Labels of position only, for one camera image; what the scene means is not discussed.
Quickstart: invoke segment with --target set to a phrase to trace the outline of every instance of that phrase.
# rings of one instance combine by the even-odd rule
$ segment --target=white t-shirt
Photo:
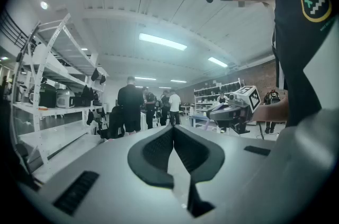
[[[180,97],[176,94],[171,95],[171,97],[169,97],[168,102],[171,104],[171,109],[170,111],[172,112],[178,112],[179,111],[179,105],[181,103],[180,101]]]

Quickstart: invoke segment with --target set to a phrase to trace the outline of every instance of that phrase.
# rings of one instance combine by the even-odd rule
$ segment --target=black t-shirt
[[[170,105],[169,105],[169,100],[170,100],[170,97],[167,97],[166,95],[161,95],[160,97],[161,101],[163,102],[163,108],[165,109],[170,109]]]
[[[331,0],[275,0],[276,55],[288,87],[287,126],[296,126],[321,109],[303,69],[322,45],[333,21]]]
[[[125,121],[140,119],[140,106],[143,103],[142,91],[134,85],[127,85],[118,92],[118,104],[123,108]]]
[[[153,102],[155,100],[154,94],[152,92],[148,92],[146,94],[146,100],[147,102]],[[146,104],[146,110],[151,111],[154,110],[155,108],[155,103],[154,104]]]

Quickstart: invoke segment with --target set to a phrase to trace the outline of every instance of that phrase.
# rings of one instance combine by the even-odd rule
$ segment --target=logo patch
[[[302,13],[311,22],[322,22],[332,12],[331,0],[301,0]]]
[[[254,110],[259,105],[260,100],[257,90],[250,94],[249,101],[251,102],[252,110]]]

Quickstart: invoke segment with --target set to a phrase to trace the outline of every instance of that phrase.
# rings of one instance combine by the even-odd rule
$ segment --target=man in black shirt
[[[303,118],[321,109],[304,68],[322,45],[334,22],[331,0],[232,1],[262,2],[275,8],[275,50],[288,97],[276,104],[261,105],[252,120],[287,121],[287,126],[296,126]]]
[[[148,92],[148,88],[144,86],[142,88],[142,94],[144,95],[145,107],[146,107],[146,123],[147,129],[153,128],[153,116],[155,112],[155,97],[152,92]]]
[[[142,92],[135,87],[135,78],[128,77],[127,86],[121,88],[118,92],[118,105],[122,106],[125,129],[129,134],[141,130],[140,106],[143,103]]]
[[[163,104],[163,107],[161,108],[161,119],[160,119],[160,124],[161,126],[166,125],[167,121],[167,113],[170,111],[170,104],[168,103],[168,100],[170,97],[168,97],[168,91],[164,91],[163,94],[160,97],[161,102]]]

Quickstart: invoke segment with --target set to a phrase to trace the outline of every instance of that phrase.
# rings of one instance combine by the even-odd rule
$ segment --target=person
[[[275,51],[286,82],[288,97],[279,103],[261,105],[253,121],[287,121],[296,126],[321,109],[316,93],[304,73],[335,20],[331,0],[223,0],[258,2],[274,8]]]
[[[146,123],[147,129],[153,128],[153,116],[155,112],[155,97],[152,92],[148,91],[148,88],[144,86],[142,88],[142,94],[144,96],[144,102],[146,107]]]
[[[228,98],[225,96],[225,91],[220,91],[220,95],[217,98],[217,103],[226,103]]]
[[[166,125],[167,121],[167,114],[170,111],[170,104],[169,100],[170,97],[168,96],[168,91],[164,91],[163,94],[160,96],[161,102],[162,102],[162,108],[161,108],[161,119],[160,119],[160,125],[164,126]]]
[[[144,103],[144,98],[139,89],[135,87],[135,78],[127,78],[127,86],[118,92],[118,105],[122,106],[123,121],[126,132],[133,134],[141,130],[140,126],[140,106]]]
[[[274,89],[271,90],[270,92],[267,92],[267,94],[264,97],[264,104],[269,105],[269,104],[274,104],[280,102],[280,96],[279,93],[276,92]],[[274,132],[274,127],[276,123],[273,121],[266,121],[266,129],[265,133],[273,133]]]
[[[171,89],[171,96],[169,97],[168,103],[171,105],[169,110],[171,125],[174,125],[174,118],[175,124],[180,124],[179,106],[181,104],[181,100],[173,88]]]

